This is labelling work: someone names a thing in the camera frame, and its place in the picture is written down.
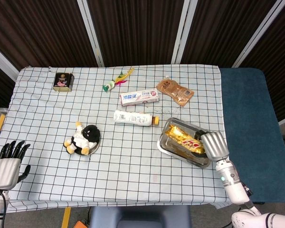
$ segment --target yellow tape on floor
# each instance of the yellow tape on floor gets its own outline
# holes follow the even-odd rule
[[[1,131],[1,128],[2,128],[2,125],[3,125],[3,122],[4,122],[4,118],[5,118],[5,115],[1,114],[1,116],[0,116],[0,131]]]
[[[65,208],[65,214],[63,215],[61,228],[67,228],[68,221],[70,219],[70,214],[71,214],[71,208],[70,207]]]

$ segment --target toothpaste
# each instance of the toothpaste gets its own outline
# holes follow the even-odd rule
[[[114,112],[114,121],[117,123],[137,124],[140,126],[158,125],[158,116],[152,116],[147,113],[130,113],[116,110]]]
[[[120,94],[122,106],[136,105],[141,103],[159,101],[157,89],[146,89],[142,91]]]

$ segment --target bottle cap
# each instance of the bottle cap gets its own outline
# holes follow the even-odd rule
[[[160,123],[160,118],[158,116],[153,117],[153,124],[158,125]]]

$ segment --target plush toy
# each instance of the plush toy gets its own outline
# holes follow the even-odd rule
[[[94,148],[100,139],[100,132],[95,125],[83,128],[80,122],[76,122],[76,132],[71,139],[66,139],[64,147],[69,154],[74,152],[89,155],[90,149]]]

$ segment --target toothpaste box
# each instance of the toothpaste box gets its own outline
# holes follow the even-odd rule
[[[159,101],[157,89],[146,89],[142,91],[120,94],[122,106],[136,105],[141,103]]]

